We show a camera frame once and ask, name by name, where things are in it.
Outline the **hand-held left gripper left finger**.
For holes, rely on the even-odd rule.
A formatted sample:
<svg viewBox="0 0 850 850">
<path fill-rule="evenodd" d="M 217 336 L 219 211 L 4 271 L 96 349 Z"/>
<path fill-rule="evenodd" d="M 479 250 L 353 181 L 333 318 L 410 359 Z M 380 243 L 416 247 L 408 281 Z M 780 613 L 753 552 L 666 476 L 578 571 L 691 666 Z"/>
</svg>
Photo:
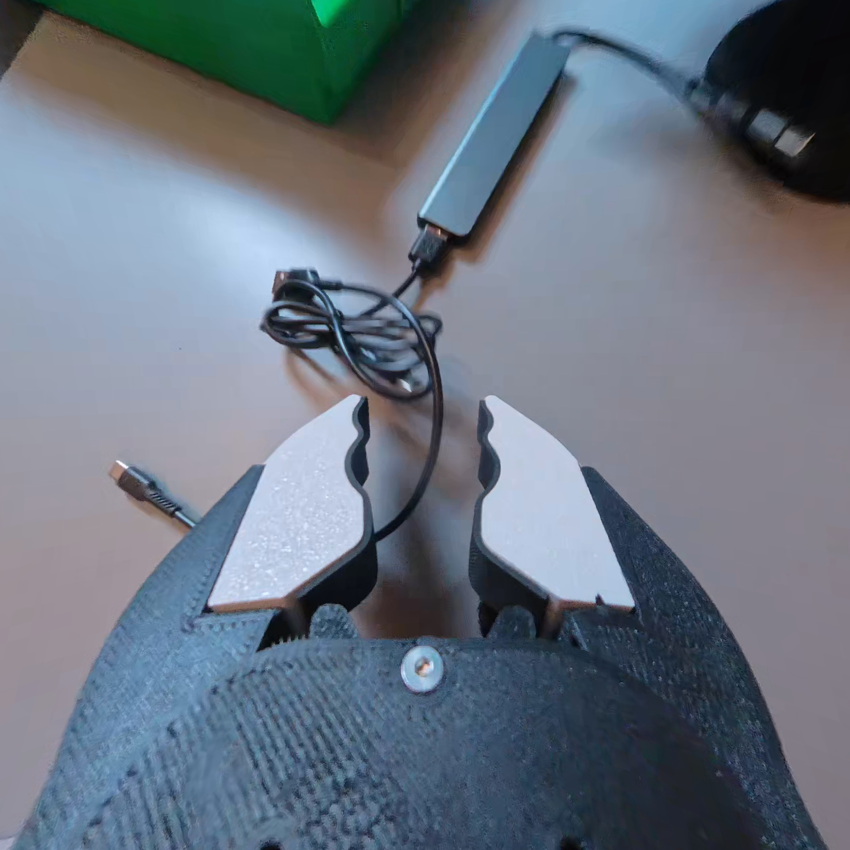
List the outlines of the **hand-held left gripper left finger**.
<svg viewBox="0 0 850 850">
<path fill-rule="evenodd" d="M 369 406 L 349 395 L 267 458 L 215 580 L 215 614 L 281 612 L 309 630 L 326 604 L 350 612 L 377 583 L 368 478 Z"/>
</svg>

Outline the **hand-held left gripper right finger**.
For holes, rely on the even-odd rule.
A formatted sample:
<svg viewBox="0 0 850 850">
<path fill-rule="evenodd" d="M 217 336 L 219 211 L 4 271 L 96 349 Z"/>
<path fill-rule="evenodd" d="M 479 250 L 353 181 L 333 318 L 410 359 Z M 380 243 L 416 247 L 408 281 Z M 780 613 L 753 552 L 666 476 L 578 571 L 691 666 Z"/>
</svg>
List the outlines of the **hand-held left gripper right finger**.
<svg viewBox="0 0 850 850">
<path fill-rule="evenodd" d="M 633 626 L 637 601 L 576 457 L 496 395 L 479 404 L 478 477 L 469 579 L 483 637 L 507 609 L 533 637 L 555 638 L 566 614 Z"/>
</svg>

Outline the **grey slim usb hub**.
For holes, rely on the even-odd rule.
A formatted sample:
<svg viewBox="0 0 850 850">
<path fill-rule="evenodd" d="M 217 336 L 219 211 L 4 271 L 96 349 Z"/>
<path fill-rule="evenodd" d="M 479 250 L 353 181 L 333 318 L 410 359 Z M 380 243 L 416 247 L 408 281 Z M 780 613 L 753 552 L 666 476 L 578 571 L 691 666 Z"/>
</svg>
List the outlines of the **grey slim usb hub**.
<svg viewBox="0 0 850 850">
<path fill-rule="evenodd" d="M 512 165 L 561 79 L 573 48 L 598 48 L 632 63 L 658 80 L 691 112 L 718 122 L 729 133 L 754 143 L 757 151 L 797 164 L 814 133 L 723 92 L 707 76 L 690 78 L 668 63 L 622 42 L 589 31 L 534 31 L 483 102 L 462 142 L 423 202 L 412 257 L 426 245 L 443 246 L 468 239 L 491 197 Z"/>
</svg>

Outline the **green plastic storage bin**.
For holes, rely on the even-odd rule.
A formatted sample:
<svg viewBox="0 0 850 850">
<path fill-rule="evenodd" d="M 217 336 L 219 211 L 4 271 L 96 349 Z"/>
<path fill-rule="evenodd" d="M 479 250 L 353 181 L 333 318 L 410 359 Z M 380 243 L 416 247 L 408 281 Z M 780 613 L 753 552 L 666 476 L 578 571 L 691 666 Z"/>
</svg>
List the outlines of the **green plastic storage bin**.
<svg viewBox="0 0 850 850">
<path fill-rule="evenodd" d="M 204 77 L 332 124 L 409 1 L 42 1 Z"/>
</svg>

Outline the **black wrist rest pad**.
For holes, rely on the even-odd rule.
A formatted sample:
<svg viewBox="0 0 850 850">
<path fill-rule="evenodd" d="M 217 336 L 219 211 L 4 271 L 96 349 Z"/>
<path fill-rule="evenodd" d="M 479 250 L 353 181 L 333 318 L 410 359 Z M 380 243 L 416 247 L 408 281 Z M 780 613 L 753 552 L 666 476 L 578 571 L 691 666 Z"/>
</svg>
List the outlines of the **black wrist rest pad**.
<svg viewBox="0 0 850 850">
<path fill-rule="evenodd" d="M 786 188 L 849 197 L 849 3 L 771 2 L 718 43 L 710 116 Z"/>
</svg>

